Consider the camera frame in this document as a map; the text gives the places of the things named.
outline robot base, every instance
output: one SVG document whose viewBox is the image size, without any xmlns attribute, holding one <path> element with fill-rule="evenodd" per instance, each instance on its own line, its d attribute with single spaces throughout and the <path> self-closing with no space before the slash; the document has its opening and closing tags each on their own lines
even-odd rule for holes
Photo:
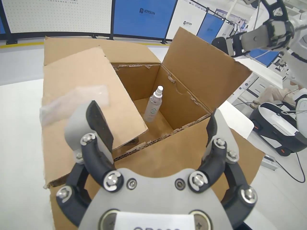
<svg viewBox="0 0 307 230">
<path fill-rule="evenodd" d="M 287 121 L 278 113 L 267 109 L 266 107 L 270 106 L 265 104 L 262 104 L 250 115 L 250 120 L 254 124 L 253 130 L 281 156 L 289 156 L 291 153 L 305 149 L 307 147 L 307 139 L 297 130 L 293 134 L 288 135 L 284 131 L 285 127 L 281 127 L 281 124 L 286 122 L 286 125 L 293 130 L 295 128 L 291 124 L 287 124 Z"/>
</svg>

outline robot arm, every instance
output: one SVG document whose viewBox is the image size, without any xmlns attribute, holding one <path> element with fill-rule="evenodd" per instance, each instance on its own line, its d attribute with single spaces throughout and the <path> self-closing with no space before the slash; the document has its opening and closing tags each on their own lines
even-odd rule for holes
<svg viewBox="0 0 307 230">
<path fill-rule="evenodd" d="M 113 160 L 104 154 L 112 151 L 112 133 L 96 102 L 87 105 L 81 105 L 71 117 L 79 123 L 69 120 L 65 129 L 68 145 L 74 151 L 80 149 L 82 159 L 75 158 L 66 185 L 57 192 L 59 207 L 79 230 L 113 230 L 116 224 L 123 224 L 120 213 L 133 213 L 140 219 L 151 214 L 156 221 L 161 214 L 190 215 L 195 223 L 192 228 L 226 230 L 237 228 L 252 211 L 257 194 L 247 184 L 238 164 L 238 145 L 218 109 L 207 126 L 208 142 L 199 168 L 149 178 L 115 168 Z M 211 186 L 222 173 L 229 189 L 220 202 Z M 101 186 L 93 200 L 84 189 L 89 174 Z M 134 229 L 148 227 L 138 225 Z"/>
<path fill-rule="evenodd" d="M 259 0 L 243 1 L 256 7 Z M 284 51 L 283 58 L 296 82 L 307 87 L 307 12 L 289 19 L 282 0 L 276 0 L 271 5 L 266 0 L 260 1 L 269 12 L 267 21 L 253 31 L 238 33 L 227 39 L 216 38 L 212 41 L 212 45 L 232 57 L 246 55 L 256 48 Z M 283 14 L 274 15 L 274 11 L 279 8 Z"/>
</svg>

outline spray bottle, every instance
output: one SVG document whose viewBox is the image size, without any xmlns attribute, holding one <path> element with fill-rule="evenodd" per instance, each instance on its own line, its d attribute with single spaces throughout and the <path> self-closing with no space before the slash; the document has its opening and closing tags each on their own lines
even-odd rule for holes
<svg viewBox="0 0 307 230">
<path fill-rule="evenodd" d="M 144 120 L 147 122 L 152 122 L 156 117 L 158 110 L 162 104 L 162 91 L 163 87 L 158 86 L 154 94 L 149 98 L 146 111 L 144 114 Z"/>
</svg>

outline yellow floor line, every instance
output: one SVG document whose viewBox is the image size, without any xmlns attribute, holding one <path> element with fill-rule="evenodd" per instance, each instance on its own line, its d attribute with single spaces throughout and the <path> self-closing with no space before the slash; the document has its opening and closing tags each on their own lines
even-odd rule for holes
<svg viewBox="0 0 307 230">
<path fill-rule="evenodd" d="M 31 46 L 31 45 L 43 45 L 44 42 L 30 42 L 30 43 L 21 43 L 21 44 L 12 44 L 12 45 L 1 45 L 0 48 L 10 48 L 10 47 L 21 47 L 21 46 Z"/>
<path fill-rule="evenodd" d="M 133 42 L 141 45 L 158 45 L 158 46 L 169 46 L 170 44 L 161 44 L 161 43 L 143 43 L 143 42 Z M 21 47 L 21 46 L 32 46 L 32 45 L 43 45 L 44 42 L 30 42 L 30 43 L 21 43 L 21 44 L 12 44 L 12 45 L 0 45 L 1 48 L 10 48 L 10 47 Z"/>
</svg>

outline person's leg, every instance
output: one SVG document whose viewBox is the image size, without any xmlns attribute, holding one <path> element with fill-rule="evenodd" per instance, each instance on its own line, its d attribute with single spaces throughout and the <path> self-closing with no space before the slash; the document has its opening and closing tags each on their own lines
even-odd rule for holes
<svg viewBox="0 0 307 230">
<path fill-rule="evenodd" d="M 257 102 L 259 104 L 263 104 L 266 102 L 273 102 L 274 97 L 273 95 L 277 95 L 278 93 L 276 92 L 276 89 L 273 85 L 270 85 L 266 87 L 266 89 L 261 93 L 261 95 L 257 98 Z"/>
<path fill-rule="evenodd" d="M 260 104 L 266 102 L 272 103 L 273 101 L 282 101 L 284 98 L 285 98 L 284 101 L 286 102 L 290 101 L 288 103 L 293 104 L 292 102 L 294 101 L 293 100 L 291 101 L 291 94 L 287 95 L 289 92 L 290 92 L 289 89 L 283 90 L 273 85 L 270 85 L 262 92 L 262 94 L 255 101 L 253 101 L 253 104 L 250 104 L 250 107 L 256 109 Z"/>
</svg>

